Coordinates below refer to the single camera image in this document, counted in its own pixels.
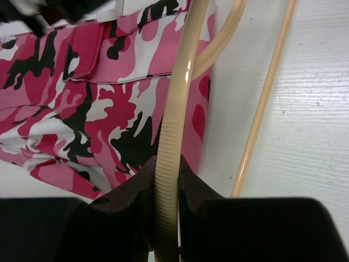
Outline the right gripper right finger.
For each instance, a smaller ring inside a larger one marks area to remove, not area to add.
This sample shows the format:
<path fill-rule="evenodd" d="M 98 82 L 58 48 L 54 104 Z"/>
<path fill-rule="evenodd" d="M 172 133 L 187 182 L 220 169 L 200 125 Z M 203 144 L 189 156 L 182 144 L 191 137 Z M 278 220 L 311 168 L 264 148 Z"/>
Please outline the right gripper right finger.
<path fill-rule="evenodd" d="M 331 215 L 312 198 L 225 198 L 185 158 L 178 177 L 183 261 L 348 261 Z"/>

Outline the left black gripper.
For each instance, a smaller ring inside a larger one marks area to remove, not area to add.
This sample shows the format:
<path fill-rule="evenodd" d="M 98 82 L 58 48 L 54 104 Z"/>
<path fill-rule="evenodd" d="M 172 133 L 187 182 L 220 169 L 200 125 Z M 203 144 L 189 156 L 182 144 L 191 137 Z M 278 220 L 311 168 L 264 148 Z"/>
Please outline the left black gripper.
<path fill-rule="evenodd" d="M 1 24 L 20 21 L 34 35 L 42 37 L 48 26 L 59 20 L 75 24 L 106 3 L 108 0 L 1 0 Z"/>

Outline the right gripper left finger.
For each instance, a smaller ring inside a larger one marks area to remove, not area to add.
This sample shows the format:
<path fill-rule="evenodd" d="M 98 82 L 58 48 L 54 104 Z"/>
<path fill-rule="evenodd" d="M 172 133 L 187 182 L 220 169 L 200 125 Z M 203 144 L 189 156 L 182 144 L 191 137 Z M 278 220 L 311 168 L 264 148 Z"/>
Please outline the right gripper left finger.
<path fill-rule="evenodd" d="M 147 261 L 153 250 L 152 157 L 116 189 L 78 198 L 1 200 L 1 261 Z"/>

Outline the pink camouflage trousers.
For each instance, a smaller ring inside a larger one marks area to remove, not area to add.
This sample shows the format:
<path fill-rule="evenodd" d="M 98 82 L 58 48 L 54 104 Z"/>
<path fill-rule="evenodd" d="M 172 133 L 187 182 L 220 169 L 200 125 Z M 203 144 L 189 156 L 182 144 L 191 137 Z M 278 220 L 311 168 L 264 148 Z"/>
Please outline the pink camouflage trousers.
<path fill-rule="evenodd" d="M 95 199 L 156 155 L 190 1 L 1 40 L 1 160 Z"/>

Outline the beige wooden hanger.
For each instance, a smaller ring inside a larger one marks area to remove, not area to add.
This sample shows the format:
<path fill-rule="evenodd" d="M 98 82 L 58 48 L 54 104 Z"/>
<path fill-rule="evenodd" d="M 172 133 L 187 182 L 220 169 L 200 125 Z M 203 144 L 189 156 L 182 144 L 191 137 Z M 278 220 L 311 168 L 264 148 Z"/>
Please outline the beige wooden hanger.
<path fill-rule="evenodd" d="M 231 197 L 233 198 L 239 197 L 243 188 L 296 3 L 296 1 L 289 1 L 286 9 L 238 173 L 232 187 Z M 197 54 L 198 41 L 208 4 L 208 1 L 192 1 L 190 5 L 167 93 L 154 180 L 155 261 L 179 261 L 177 179 L 191 81 L 208 69 L 224 51 L 239 25 L 247 2 L 234 2 L 219 33 L 206 49 Z"/>

